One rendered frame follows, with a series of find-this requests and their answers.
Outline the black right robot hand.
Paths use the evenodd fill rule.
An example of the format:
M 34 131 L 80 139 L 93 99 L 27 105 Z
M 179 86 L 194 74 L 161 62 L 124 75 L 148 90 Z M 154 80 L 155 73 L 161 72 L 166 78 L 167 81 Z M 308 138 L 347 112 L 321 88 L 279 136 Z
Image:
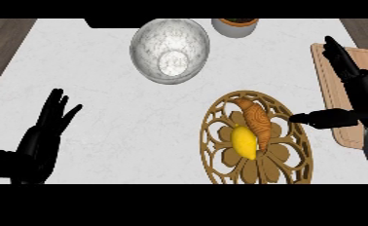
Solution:
M 309 114 L 299 113 L 290 116 L 290 121 L 309 125 L 318 130 L 352 127 L 362 123 L 362 151 L 368 159 L 368 69 L 358 67 L 347 51 L 331 36 L 325 37 L 322 55 L 340 77 L 352 109 L 333 108 Z

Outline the pale wooden cutting board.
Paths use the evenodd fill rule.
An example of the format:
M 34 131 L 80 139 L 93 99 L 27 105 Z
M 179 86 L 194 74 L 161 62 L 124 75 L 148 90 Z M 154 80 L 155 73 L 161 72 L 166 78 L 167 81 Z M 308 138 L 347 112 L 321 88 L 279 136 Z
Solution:
M 368 49 L 345 48 L 358 67 L 368 70 Z M 315 43 L 311 46 L 319 86 L 324 96 L 325 108 L 342 108 L 350 110 L 347 95 L 345 93 L 342 79 L 336 74 L 330 61 L 322 55 L 324 45 Z M 353 127 L 333 129 L 334 139 L 340 146 L 361 149 L 364 145 L 364 125 L 358 123 Z

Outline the brown openwork round placemat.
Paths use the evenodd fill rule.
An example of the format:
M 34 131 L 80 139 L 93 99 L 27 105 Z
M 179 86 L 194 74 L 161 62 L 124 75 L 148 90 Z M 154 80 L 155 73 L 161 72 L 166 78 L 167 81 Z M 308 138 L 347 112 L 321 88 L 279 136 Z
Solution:
M 254 160 L 237 153 L 231 141 L 235 126 L 248 127 L 235 104 L 241 97 L 262 106 L 272 124 L 268 150 L 262 152 L 257 143 Z M 290 121 L 290 116 L 291 112 L 281 102 L 256 91 L 232 92 L 214 101 L 200 129 L 200 156 L 213 183 L 268 184 L 284 180 L 288 184 L 303 184 L 311 181 L 311 144 L 302 125 Z

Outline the black appliance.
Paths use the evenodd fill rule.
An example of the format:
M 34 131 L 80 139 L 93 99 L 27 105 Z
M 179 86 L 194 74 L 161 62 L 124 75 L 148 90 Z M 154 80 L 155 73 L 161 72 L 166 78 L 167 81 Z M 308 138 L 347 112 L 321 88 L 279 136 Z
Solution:
M 92 28 L 141 28 L 151 19 L 86 19 Z

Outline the brown croissant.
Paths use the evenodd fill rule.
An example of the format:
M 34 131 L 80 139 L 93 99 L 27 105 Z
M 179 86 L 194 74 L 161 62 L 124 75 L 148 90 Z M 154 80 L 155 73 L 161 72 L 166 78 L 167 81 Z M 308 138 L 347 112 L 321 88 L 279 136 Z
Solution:
M 272 132 L 272 124 L 266 111 L 262 106 L 245 97 L 237 98 L 235 104 L 243 111 L 245 124 L 257 136 L 260 151 L 266 152 Z

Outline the potted plant in grey pot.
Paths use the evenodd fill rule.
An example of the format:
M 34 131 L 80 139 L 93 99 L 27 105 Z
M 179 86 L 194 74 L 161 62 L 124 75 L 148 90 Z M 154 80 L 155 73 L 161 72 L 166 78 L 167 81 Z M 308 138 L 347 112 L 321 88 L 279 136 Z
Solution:
M 226 19 L 212 19 L 212 24 L 217 32 L 229 38 L 247 37 L 257 26 L 259 19 L 253 19 L 248 22 L 232 22 Z

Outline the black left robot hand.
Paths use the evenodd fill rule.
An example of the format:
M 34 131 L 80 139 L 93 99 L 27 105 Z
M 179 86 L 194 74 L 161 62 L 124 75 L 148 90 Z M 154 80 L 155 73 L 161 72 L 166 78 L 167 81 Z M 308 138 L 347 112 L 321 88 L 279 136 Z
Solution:
M 0 178 L 9 178 L 13 185 L 43 184 L 53 172 L 61 136 L 81 110 L 78 104 L 65 112 L 68 100 L 64 90 L 53 89 L 16 151 L 0 150 Z

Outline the white marble bowl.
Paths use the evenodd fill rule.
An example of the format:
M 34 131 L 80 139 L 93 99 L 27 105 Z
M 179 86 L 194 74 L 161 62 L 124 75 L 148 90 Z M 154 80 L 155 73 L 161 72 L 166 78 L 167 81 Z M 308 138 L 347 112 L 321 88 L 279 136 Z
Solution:
M 154 19 L 132 37 L 130 55 L 146 79 L 164 85 L 180 84 L 207 62 L 207 32 L 192 19 Z

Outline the yellow lemon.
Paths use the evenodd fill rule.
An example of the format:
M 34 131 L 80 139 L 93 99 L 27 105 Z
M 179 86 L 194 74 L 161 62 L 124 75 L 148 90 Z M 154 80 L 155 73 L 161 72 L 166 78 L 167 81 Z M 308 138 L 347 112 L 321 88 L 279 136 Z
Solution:
M 257 139 L 250 128 L 237 125 L 231 133 L 232 146 L 237 153 L 248 160 L 256 159 Z

